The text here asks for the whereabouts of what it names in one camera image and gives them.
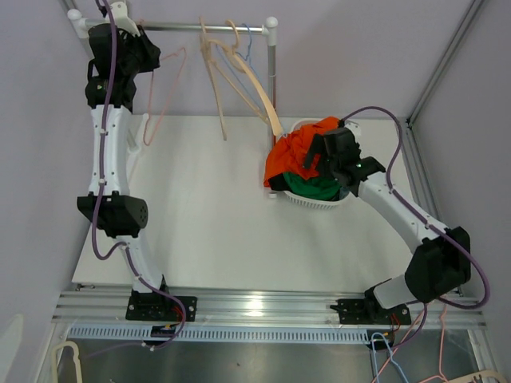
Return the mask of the orange t shirt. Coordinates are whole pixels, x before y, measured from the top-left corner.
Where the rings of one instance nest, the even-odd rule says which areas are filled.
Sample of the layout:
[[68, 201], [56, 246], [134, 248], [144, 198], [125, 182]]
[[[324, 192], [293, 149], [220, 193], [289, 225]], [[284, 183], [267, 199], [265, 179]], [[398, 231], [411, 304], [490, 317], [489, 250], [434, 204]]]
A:
[[315, 134], [323, 135], [337, 129], [338, 125], [339, 118], [329, 116], [318, 122], [302, 125], [299, 129], [279, 138], [267, 155], [263, 175], [264, 187], [269, 188], [272, 178], [288, 172], [300, 176], [304, 180], [319, 176], [319, 173], [315, 170], [315, 166], [319, 161], [318, 156], [314, 156], [310, 168], [303, 166], [308, 149]]

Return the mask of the green t shirt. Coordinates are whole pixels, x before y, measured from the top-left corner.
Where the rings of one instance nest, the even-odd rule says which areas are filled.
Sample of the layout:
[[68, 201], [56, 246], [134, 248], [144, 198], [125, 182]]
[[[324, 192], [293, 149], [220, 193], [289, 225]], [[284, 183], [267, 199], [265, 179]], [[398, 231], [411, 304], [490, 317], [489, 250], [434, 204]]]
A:
[[283, 178], [290, 192], [309, 199], [337, 201], [349, 194], [349, 191], [342, 188], [335, 180], [321, 176], [305, 180], [295, 173], [286, 172]]

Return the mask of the beige wooden hanger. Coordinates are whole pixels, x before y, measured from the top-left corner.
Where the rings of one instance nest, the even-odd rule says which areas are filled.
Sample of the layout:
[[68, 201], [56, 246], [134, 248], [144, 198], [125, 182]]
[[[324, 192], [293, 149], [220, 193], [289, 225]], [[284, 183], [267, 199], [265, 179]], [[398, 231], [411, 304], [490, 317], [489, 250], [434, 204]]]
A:
[[[225, 41], [211, 38], [208, 35], [212, 43], [212, 58], [215, 62], [213, 66], [214, 74], [219, 74], [241, 98], [245, 105], [249, 107], [262, 122], [270, 127], [273, 137], [278, 138], [284, 134], [284, 130], [275, 107], [252, 69], [249, 60], [238, 54], [240, 32], [230, 19], [225, 22], [225, 25], [228, 28], [228, 32], [233, 32], [235, 34], [235, 42], [233, 44], [228, 45]], [[237, 77], [238, 73], [248, 79], [259, 101], [255, 101], [255, 98], [246, 90], [244, 83]]]
[[225, 122], [224, 122], [224, 113], [223, 113], [223, 105], [221, 101], [221, 96], [219, 92], [219, 88], [216, 81], [216, 76], [214, 74], [213, 66], [215, 64], [213, 58], [212, 58], [212, 43], [210, 42], [208, 38], [208, 34], [206, 31], [206, 27], [203, 21], [203, 18], [199, 16], [199, 24], [200, 24], [200, 52], [202, 54], [204, 64], [206, 67], [206, 70], [208, 72], [209, 80], [211, 82], [212, 91], [214, 93], [215, 101], [216, 101], [216, 108], [218, 112], [218, 117], [220, 120], [220, 129], [223, 141], [226, 141], [228, 139], [226, 128], [225, 128]]

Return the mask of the pink wire hanger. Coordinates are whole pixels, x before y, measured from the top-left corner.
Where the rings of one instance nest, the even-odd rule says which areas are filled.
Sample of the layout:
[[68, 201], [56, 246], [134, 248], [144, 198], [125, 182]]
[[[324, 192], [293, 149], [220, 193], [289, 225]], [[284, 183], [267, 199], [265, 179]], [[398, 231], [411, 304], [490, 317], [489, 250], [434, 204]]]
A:
[[162, 54], [160, 68], [151, 72], [149, 79], [146, 117], [141, 136], [141, 143], [146, 148], [156, 141], [164, 118], [171, 113], [177, 102], [188, 64], [188, 47], [180, 37], [180, 32], [163, 31], [156, 41], [161, 43]]

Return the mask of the black t shirt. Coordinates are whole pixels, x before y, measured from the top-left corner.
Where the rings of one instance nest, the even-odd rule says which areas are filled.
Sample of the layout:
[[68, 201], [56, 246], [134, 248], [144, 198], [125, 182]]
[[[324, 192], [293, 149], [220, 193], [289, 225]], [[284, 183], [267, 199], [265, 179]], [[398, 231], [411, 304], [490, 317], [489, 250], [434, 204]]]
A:
[[289, 185], [286, 181], [285, 174], [280, 173], [267, 180], [268, 187], [274, 192], [290, 191]]

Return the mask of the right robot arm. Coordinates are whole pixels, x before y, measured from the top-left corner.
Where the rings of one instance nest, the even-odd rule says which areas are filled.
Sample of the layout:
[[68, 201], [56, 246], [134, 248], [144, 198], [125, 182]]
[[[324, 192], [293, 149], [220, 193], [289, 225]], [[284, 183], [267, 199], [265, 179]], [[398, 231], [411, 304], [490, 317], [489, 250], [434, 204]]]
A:
[[470, 280], [468, 233], [448, 228], [400, 195], [388, 169], [372, 156], [361, 156], [350, 129], [314, 135], [303, 166], [315, 168], [375, 209], [412, 254], [403, 274], [366, 291], [363, 313], [368, 320], [383, 322], [401, 304], [429, 303]]

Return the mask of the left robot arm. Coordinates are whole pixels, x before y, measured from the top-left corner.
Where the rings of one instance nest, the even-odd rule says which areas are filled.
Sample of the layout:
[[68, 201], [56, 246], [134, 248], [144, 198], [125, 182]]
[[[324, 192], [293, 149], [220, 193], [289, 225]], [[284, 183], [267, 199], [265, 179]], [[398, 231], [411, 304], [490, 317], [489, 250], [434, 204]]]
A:
[[131, 34], [106, 22], [88, 32], [93, 59], [85, 95], [93, 119], [93, 170], [77, 208], [91, 222], [95, 257], [105, 261], [120, 251], [133, 276], [133, 295], [147, 297], [144, 311], [162, 320], [170, 315], [172, 300], [164, 295], [163, 273], [150, 257], [148, 205], [132, 196], [127, 169], [135, 77], [159, 67], [160, 50], [141, 27], [135, 30]]

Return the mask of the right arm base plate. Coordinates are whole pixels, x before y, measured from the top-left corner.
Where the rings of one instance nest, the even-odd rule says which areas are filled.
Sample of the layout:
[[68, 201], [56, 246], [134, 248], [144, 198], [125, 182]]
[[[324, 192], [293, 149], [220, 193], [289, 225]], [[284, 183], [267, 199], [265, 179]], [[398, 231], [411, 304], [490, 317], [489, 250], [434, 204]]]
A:
[[391, 309], [383, 309], [375, 302], [361, 298], [340, 298], [330, 309], [339, 316], [343, 325], [410, 325], [412, 320], [409, 308], [401, 304]]

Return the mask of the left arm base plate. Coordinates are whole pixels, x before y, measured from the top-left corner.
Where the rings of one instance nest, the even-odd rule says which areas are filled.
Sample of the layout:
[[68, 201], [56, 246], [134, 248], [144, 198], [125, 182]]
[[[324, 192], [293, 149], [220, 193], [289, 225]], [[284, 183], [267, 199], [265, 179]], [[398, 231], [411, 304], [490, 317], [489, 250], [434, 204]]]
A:
[[139, 322], [180, 322], [183, 316], [187, 322], [194, 322], [196, 316], [197, 297], [177, 296], [184, 306], [172, 299], [166, 298], [157, 293], [131, 292], [125, 319]]

